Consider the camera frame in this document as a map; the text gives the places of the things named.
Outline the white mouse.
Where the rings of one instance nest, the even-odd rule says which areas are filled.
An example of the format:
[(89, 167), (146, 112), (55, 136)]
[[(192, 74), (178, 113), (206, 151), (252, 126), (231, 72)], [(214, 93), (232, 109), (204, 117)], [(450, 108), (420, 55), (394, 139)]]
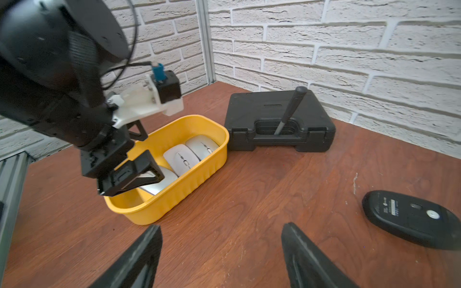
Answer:
[(156, 184), (150, 184), (139, 187), (141, 190), (150, 193), (153, 196), (159, 194), (162, 190), (164, 190), (167, 186), (169, 186), (178, 178), (178, 176), (168, 168), (165, 168), (163, 166), (160, 166), (159, 168), (164, 175), (164, 179), (162, 181)]
[(163, 157), (178, 177), (194, 168), (200, 162), (194, 152), (184, 144), (176, 145), (165, 151)]

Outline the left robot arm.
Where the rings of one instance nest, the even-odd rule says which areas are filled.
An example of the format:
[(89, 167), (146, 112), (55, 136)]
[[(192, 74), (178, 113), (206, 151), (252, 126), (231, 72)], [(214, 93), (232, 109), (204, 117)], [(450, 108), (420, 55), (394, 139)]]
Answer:
[(80, 149), (107, 197), (164, 179), (149, 152), (127, 158), (157, 91), (104, 95), (102, 76), (132, 52), (103, 1), (1, 2), (1, 115)]

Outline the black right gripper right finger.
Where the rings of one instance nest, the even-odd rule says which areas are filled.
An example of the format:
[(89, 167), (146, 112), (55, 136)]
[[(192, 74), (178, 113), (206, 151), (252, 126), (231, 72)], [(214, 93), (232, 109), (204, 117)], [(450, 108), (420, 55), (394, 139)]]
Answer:
[(356, 288), (293, 222), (282, 229), (282, 248), (292, 288)]

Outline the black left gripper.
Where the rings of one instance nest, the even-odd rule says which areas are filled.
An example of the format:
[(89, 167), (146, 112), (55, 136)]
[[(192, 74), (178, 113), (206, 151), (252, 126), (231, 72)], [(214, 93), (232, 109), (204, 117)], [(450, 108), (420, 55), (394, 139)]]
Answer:
[(148, 135), (140, 120), (121, 128), (109, 127), (103, 135), (102, 141), (91, 150), (80, 151), (82, 175), (98, 178), (99, 195), (114, 197), (164, 180), (164, 173), (149, 150), (114, 170), (127, 158), (136, 140), (147, 139)]

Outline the silver mouse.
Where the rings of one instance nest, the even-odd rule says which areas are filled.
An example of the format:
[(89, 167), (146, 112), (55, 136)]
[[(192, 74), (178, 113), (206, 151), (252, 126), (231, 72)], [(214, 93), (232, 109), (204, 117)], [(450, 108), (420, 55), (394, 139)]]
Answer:
[(207, 158), (216, 149), (219, 148), (219, 145), (217, 145), (215, 141), (204, 135), (197, 135), (195, 137), (190, 138), (186, 142), (186, 146), (194, 152), (194, 154), (200, 159), (200, 161)]

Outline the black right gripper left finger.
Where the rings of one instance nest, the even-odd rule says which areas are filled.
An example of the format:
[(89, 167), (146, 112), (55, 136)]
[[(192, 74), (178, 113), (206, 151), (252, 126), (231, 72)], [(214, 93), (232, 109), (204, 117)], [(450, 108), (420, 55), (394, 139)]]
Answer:
[(161, 227), (150, 225), (91, 287), (152, 288), (162, 245)]

